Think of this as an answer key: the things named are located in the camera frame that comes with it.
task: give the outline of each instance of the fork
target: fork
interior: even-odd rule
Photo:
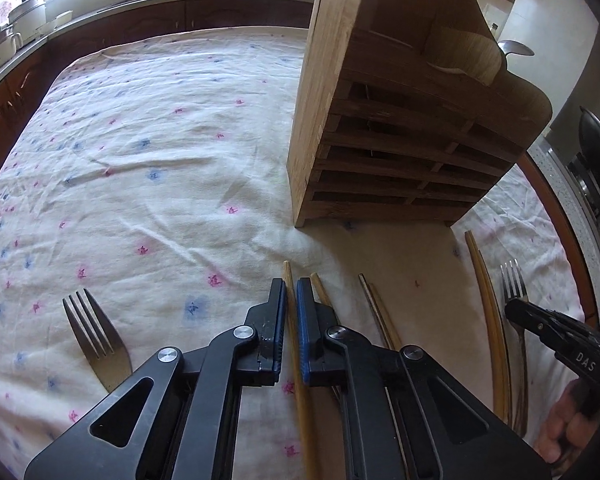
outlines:
[[[509,262],[506,262],[504,266],[500,266],[500,273],[502,275],[502,290],[504,291],[505,304],[509,303],[509,301],[514,298],[529,301],[528,295],[526,294],[525,280],[522,278],[520,266],[515,258],[513,261],[509,260]],[[526,434],[529,405],[525,329],[516,323],[511,323],[511,325],[518,334],[520,353],[522,354],[522,371],[520,373],[520,385],[518,387],[518,399],[516,401],[516,416],[513,421],[513,431],[522,438]]]
[[[98,302],[86,288],[83,291],[98,322],[93,319],[79,291],[75,295],[80,306],[71,294],[69,303],[73,309],[65,298],[62,298],[62,305],[82,353],[102,385],[111,393],[131,375],[131,360],[122,339]]]

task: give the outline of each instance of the metal pivot screw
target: metal pivot screw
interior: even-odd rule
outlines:
[[[170,346],[158,352],[158,361],[162,361],[163,363],[170,363],[176,357],[178,357],[178,351]]]
[[[404,356],[411,361],[419,361],[424,357],[424,350],[416,345],[407,345],[402,351]]]
[[[347,329],[343,326],[332,326],[327,329],[327,335],[332,339],[341,339],[346,334]]]
[[[248,339],[253,335],[253,328],[249,325],[240,325],[234,328],[234,335],[238,339]]]

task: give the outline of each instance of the fork tines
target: fork tines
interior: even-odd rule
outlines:
[[[518,260],[509,260],[504,266],[500,266],[502,275],[502,290],[504,291],[505,303],[513,298],[525,298],[526,286],[522,279],[522,272],[518,265]]]
[[[91,362],[113,354],[117,349],[122,348],[123,344],[98,302],[86,288],[83,291],[99,323],[91,315],[91,311],[82,299],[80,291],[75,293],[79,306],[71,294],[69,295],[69,302],[73,308],[69,307],[67,300],[64,298],[62,298],[62,305],[82,352],[87,357],[87,361]]]

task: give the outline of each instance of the human hand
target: human hand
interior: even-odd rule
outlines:
[[[562,449],[558,439],[563,433],[575,448],[575,452],[570,456],[570,462],[573,462],[600,424],[600,411],[592,418],[587,418],[578,411],[576,401],[571,396],[576,382],[577,380],[574,380],[567,384],[560,399],[551,407],[534,443],[536,452],[548,463],[556,462],[560,458]]]

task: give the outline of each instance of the tablecloth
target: tablecloth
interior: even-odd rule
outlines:
[[[380,344],[363,272],[403,342],[487,406],[466,229],[495,283],[516,257],[532,301],[582,317],[564,250],[518,168],[452,229],[295,229],[285,163],[305,41],[305,30],[267,27],[163,36],[87,56],[54,82],[0,172],[0,459],[17,477],[106,395],[61,307],[78,288],[138,368],[162,346],[189,351],[241,324],[285,259],[296,278],[318,272],[342,322]],[[572,375],[527,341],[531,441]],[[293,387],[286,344],[280,382],[243,392],[234,478],[303,478]],[[319,439],[337,442],[337,411],[315,395]],[[341,456],[322,458],[328,478],[344,478]]]

